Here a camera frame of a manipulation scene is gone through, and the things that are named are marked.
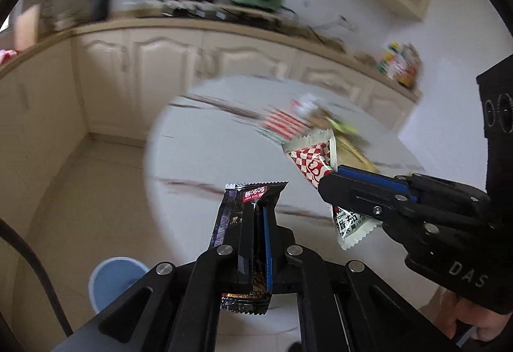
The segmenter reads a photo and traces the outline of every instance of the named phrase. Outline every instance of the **blue trash bin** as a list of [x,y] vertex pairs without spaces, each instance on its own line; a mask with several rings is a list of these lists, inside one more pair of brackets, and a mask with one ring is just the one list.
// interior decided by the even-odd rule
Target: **blue trash bin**
[[89,277],[89,301],[98,314],[149,271],[142,262],[116,256],[100,262]]

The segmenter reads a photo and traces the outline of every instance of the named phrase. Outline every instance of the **red label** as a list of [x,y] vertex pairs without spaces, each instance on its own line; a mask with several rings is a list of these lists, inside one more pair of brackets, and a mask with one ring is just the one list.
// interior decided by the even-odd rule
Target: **red label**
[[242,202],[250,202],[252,200],[256,200],[264,195],[267,187],[258,187],[253,190],[248,190],[244,193],[244,197],[242,198]]

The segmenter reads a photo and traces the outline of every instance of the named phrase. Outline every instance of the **cabinet handle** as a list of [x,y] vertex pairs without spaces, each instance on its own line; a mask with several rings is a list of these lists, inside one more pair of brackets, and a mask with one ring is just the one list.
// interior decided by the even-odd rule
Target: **cabinet handle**
[[203,54],[203,74],[205,78],[213,78],[214,72],[214,57],[210,53]]
[[194,49],[194,75],[196,78],[201,78],[203,71],[203,53],[201,49]]
[[121,71],[124,72],[124,73],[127,73],[128,72],[128,49],[126,48],[126,46],[122,46],[121,47],[121,53],[122,53],[122,56],[121,56]]

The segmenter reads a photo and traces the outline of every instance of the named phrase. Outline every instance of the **camera lens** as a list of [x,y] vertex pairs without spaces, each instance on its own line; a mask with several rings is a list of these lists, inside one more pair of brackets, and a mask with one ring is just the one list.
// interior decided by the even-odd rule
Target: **camera lens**
[[495,123],[495,108],[491,100],[487,100],[486,103],[484,103],[484,116],[488,126],[493,126]]
[[509,94],[501,94],[497,102],[497,112],[502,130],[513,132],[513,101]]

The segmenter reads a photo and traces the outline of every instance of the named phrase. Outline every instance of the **food package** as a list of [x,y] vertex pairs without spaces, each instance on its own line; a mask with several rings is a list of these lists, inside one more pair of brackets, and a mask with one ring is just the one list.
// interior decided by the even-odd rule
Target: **food package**
[[378,168],[343,136],[337,136],[337,164],[378,173]]
[[332,113],[322,106],[322,102],[314,95],[307,93],[292,101],[294,113],[303,119],[311,129],[332,129],[335,136],[358,135],[358,129],[343,120],[336,119]]
[[[284,143],[282,149],[315,188],[324,175],[337,170],[337,144],[332,130],[294,139]],[[355,245],[378,224],[367,216],[328,206],[342,249]]]
[[420,56],[413,45],[391,42],[378,64],[378,70],[407,89],[413,90],[416,87],[420,66]]
[[251,277],[253,289],[248,294],[223,293],[221,309],[237,313],[265,314],[271,301],[267,289],[267,258],[265,250],[264,214],[273,214],[281,191],[287,183],[227,184],[210,240],[210,248],[220,245],[238,246],[241,225],[251,218],[253,224],[253,258],[239,268]]
[[257,132],[275,143],[282,144],[302,136],[308,125],[283,110],[273,110],[256,128]]

